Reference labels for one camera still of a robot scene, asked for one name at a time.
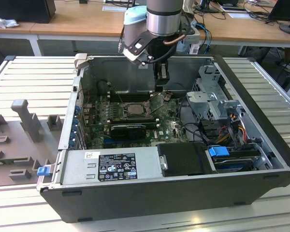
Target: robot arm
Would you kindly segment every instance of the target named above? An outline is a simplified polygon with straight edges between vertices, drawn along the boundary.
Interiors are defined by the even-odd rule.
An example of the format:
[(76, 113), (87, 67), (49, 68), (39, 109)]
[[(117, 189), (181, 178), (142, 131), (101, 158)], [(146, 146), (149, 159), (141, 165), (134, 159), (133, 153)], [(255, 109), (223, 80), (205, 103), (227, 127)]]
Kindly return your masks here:
[[(183, 2), (147, 0), (147, 6), (132, 7), (125, 13), (123, 54), (134, 64), (154, 64), (156, 86), (168, 82), (167, 59), (175, 54), (177, 43), (191, 29), (190, 20), (182, 10)], [(182, 16), (186, 28), (182, 26)]]

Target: wooden desk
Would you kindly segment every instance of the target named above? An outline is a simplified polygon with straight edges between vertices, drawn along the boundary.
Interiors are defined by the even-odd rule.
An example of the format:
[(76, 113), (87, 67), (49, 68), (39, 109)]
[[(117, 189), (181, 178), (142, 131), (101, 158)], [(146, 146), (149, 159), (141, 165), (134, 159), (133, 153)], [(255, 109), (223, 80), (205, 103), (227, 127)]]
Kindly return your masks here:
[(49, 24), (35, 24), (30, 32), (51, 35), (91, 35), (119, 37), (124, 12), (102, 11), (103, 3), (55, 1), (56, 13)]
[[(79, 4), (78, 1), (56, 0), (56, 14), (49, 24), (21, 23), (17, 28), (0, 29), (0, 38), (28, 39), (36, 56), (43, 55), (39, 40), (118, 41), (124, 13), (102, 11), (103, 3), (99, 1)], [(228, 14), (226, 18), (204, 16), (206, 27), (212, 33), (211, 44), (290, 47), (290, 35), (282, 32), (278, 24), (270, 26), (256, 19), (231, 18)]]
[[(218, 4), (212, 3), (212, 5), (218, 8)], [(253, 11), (264, 11), (261, 8), (250, 7), (248, 4), (245, 7)], [(201, 16), (197, 14), (195, 16), (200, 23), (203, 22)], [(212, 44), (243, 45), (244, 42), (252, 46), (280, 47), (279, 44), (282, 44), (281, 47), (290, 46), (290, 34), (281, 31), (277, 23), (265, 24), (256, 19), (232, 18), (227, 13), (225, 16), (226, 20), (216, 19), (210, 14), (204, 16), (206, 28), (212, 33)], [(201, 38), (204, 39), (204, 32), (200, 31), (200, 33)]]
[(14, 28), (0, 28), (0, 33), (11, 33), (11, 34), (30, 34), (30, 29), (34, 23), (30, 22), (18, 22), (19, 26)]

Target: floor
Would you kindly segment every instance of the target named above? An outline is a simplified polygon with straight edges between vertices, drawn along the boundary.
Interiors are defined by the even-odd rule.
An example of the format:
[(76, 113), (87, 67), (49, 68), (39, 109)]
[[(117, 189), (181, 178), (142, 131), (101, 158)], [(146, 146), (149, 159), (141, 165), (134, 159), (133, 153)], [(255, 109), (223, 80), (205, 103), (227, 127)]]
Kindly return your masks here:
[[(117, 42), (91, 42), (77, 41), (78, 53), (88, 53), (93, 55), (117, 55)], [(42, 40), (41, 46), (45, 56), (74, 56), (71, 41)], [(238, 57), (238, 46), (212, 45), (208, 54), (220, 54), (223, 57)], [(28, 40), (19, 39), (0, 39), (0, 52), (3, 56), (33, 56)], [(4, 57), (0, 54), (0, 64)], [(271, 50), (261, 63), (262, 67), (273, 77), (276, 78), (281, 72), (282, 67), (275, 65), (279, 57), (275, 50)], [(288, 73), (283, 72), (278, 80), (282, 84)]]

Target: warning label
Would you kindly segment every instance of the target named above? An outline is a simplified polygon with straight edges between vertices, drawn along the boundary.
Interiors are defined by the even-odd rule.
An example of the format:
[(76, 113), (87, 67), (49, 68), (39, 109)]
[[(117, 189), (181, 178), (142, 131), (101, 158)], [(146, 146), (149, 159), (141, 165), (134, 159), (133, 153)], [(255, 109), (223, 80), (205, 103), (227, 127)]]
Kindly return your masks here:
[(99, 156), (98, 180), (115, 181), (131, 179), (137, 179), (134, 153)]

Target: yellow wire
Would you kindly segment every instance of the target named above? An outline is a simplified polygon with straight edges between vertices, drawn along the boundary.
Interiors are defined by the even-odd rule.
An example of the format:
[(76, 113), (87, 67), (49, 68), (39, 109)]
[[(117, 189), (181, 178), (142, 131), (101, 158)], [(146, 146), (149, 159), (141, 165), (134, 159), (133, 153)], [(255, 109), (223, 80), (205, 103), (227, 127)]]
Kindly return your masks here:
[(242, 133), (243, 133), (243, 142), (245, 143), (245, 140), (244, 140), (244, 129), (241, 128), (241, 127), (238, 127), (238, 129), (240, 129), (242, 131)]
[(228, 137), (230, 137), (230, 133), (222, 137), (220, 140), (217, 141), (217, 144), (221, 143), (222, 141), (226, 140)]

